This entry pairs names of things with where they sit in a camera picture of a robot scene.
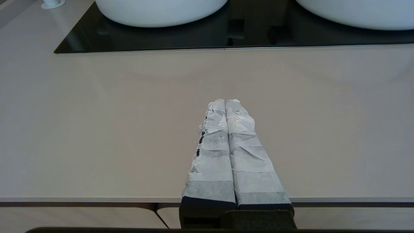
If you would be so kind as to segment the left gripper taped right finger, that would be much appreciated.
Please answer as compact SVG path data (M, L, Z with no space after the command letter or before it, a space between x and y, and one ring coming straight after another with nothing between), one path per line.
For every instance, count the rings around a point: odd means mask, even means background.
M237 210L234 224L294 224L294 208L255 131L255 121L239 100L226 102L230 158Z

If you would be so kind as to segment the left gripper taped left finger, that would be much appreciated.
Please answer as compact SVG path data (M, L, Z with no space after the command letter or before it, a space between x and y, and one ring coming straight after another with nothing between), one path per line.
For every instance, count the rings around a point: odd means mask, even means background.
M236 210L229 148L229 128L223 99L208 104L200 139L179 207L180 225L219 228L221 216Z

